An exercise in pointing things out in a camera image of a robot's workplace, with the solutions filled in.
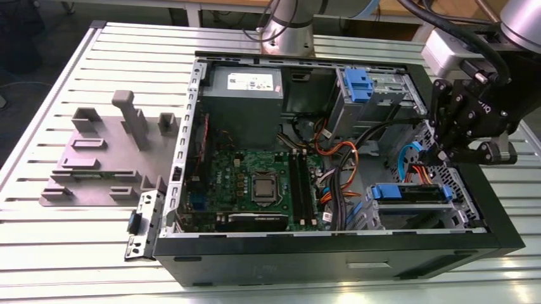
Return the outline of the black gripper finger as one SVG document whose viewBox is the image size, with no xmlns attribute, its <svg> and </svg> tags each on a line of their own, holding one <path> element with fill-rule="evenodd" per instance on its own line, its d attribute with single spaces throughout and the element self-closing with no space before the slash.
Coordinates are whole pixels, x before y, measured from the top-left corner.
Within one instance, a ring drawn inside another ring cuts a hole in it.
<svg viewBox="0 0 541 304">
<path fill-rule="evenodd" d="M 446 163 L 474 163 L 482 165 L 495 165 L 504 163 L 504 139 L 494 137 L 490 141 L 483 141 L 475 149 L 468 145 L 446 146 L 436 144 L 436 156 L 443 158 Z"/>
<path fill-rule="evenodd" d="M 436 79 L 431 85 L 431 104 L 428 124 L 434 129 L 434 140 L 438 149 L 452 149 L 452 122 L 455 110 L 451 104 L 452 85 L 444 79 Z"/>
</svg>

